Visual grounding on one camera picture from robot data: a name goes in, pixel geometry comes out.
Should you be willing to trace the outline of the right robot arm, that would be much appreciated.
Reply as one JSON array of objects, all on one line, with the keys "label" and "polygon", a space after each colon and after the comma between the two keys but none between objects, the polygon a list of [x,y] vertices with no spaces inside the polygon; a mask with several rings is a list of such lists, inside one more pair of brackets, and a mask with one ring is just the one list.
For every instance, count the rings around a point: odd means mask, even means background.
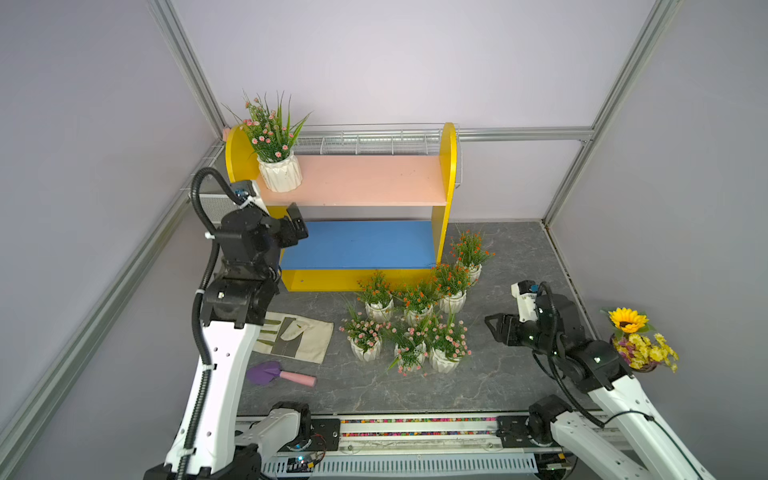
[{"label": "right robot arm", "polygon": [[516,312],[490,315],[486,326],[497,342],[543,356],[562,391],[529,407],[535,446],[560,446],[602,479],[711,478],[620,354],[587,338],[574,302],[545,282],[523,280],[510,291]]}]

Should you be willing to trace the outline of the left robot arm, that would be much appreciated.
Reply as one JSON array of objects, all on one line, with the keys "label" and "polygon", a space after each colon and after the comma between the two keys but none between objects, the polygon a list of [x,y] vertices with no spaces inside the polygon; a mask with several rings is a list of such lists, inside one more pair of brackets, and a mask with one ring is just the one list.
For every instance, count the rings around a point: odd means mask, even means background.
[{"label": "left robot arm", "polygon": [[287,445],[310,442],[305,403],[281,402],[256,426],[254,439],[235,443],[237,410],[247,364],[279,292],[280,256],[308,237],[296,205],[274,218],[252,194],[238,194],[213,167],[198,170],[190,201],[211,240],[194,294],[191,330],[198,364],[189,400],[163,463],[147,479],[261,479],[262,463]]}]

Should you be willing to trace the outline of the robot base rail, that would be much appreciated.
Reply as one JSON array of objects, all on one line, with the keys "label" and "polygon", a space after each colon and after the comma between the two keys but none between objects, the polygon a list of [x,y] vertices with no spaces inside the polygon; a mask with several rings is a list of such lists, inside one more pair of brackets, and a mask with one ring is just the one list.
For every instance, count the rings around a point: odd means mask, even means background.
[{"label": "robot base rail", "polygon": [[235,447],[236,422],[193,427],[182,425],[177,443],[164,464],[147,478],[224,479],[254,477],[261,463],[283,448],[300,451],[318,440],[322,450],[343,446],[361,449],[411,448],[433,457],[438,447],[450,451],[462,442],[489,441],[502,449],[559,447],[569,451],[604,478],[647,479],[647,469],[632,461],[564,406],[534,405],[527,415],[467,413],[426,415],[333,416],[311,419],[307,405],[282,402],[245,431],[247,445]]}]

